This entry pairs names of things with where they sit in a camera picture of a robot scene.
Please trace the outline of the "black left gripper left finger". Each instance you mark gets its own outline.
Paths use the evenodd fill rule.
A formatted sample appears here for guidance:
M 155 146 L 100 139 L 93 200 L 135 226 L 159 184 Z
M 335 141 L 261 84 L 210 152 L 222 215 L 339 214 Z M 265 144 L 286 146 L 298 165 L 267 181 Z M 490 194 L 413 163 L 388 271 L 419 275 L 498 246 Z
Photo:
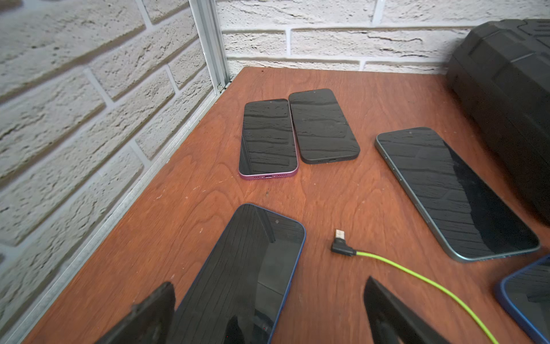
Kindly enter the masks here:
M 166 343 L 175 302 L 173 284 L 164 282 L 96 343 Z

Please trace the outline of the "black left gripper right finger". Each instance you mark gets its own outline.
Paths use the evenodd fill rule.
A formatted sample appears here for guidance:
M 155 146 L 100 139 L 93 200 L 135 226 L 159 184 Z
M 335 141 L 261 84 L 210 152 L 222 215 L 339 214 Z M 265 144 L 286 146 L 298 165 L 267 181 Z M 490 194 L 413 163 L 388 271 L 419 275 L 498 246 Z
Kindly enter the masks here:
M 363 294 L 374 343 L 447 343 L 383 284 L 369 277 Z

